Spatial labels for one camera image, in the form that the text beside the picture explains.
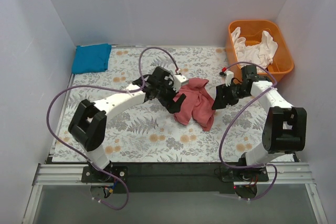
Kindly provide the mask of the red t shirt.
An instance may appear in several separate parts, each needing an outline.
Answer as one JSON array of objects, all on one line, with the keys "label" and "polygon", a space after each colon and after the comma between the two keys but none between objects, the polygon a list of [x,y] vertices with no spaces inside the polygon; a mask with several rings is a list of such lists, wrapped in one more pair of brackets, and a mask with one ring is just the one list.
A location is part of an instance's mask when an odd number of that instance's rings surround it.
[{"label": "red t shirt", "polygon": [[180,88],[174,98],[177,101],[181,95],[186,95],[181,110],[174,113],[174,119],[182,125],[187,126],[191,119],[195,120],[205,132],[209,132],[214,123],[215,110],[212,109],[214,99],[209,95],[205,86],[209,83],[207,79],[191,78],[187,85]]}]

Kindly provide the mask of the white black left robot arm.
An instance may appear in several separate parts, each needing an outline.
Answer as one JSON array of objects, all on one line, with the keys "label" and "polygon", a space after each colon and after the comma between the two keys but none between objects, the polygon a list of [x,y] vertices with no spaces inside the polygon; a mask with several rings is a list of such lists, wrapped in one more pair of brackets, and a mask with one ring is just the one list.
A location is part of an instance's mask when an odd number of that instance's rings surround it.
[{"label": "white black left robot arm", "polygon": [[129,108],[158,99],[170,114],[178,113],[186,95],[179,94],[188,78],[180,73],[172,74],[162,67],[156,67],[152,74],[133,81],[121,93],[90,102],[82,100],[69,124],[68,131],[83,147],[88,160],[95,166],[93,175],[100,182],[111,178],[111,162],[104,152],[102,143],[107,122]]}]

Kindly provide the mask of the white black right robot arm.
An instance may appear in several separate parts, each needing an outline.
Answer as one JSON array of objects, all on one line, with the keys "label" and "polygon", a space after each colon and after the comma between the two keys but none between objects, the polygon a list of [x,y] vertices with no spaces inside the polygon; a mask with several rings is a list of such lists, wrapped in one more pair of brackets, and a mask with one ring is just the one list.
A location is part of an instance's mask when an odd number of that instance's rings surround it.
[{"label": "white black right robot arm", "polygon": [[246,181],[273,159],[302,151],[306,143],[306,110],[286,101],[275,87],[276,78],[270,72],[265,76],[258,74],[259,68],[257,64],[246,63],[241,68],[242,80],[238,83],[234,83],[234,73],[225,69],[225,83],[216,87],[212,106],[213,110],[224,109],[237,104],[239,99],[252,97],[243,109],[259,101],[267,112],[261,143],[244,153],[236,165],[224,163],[227,168],[238,170],[238,176]]}]

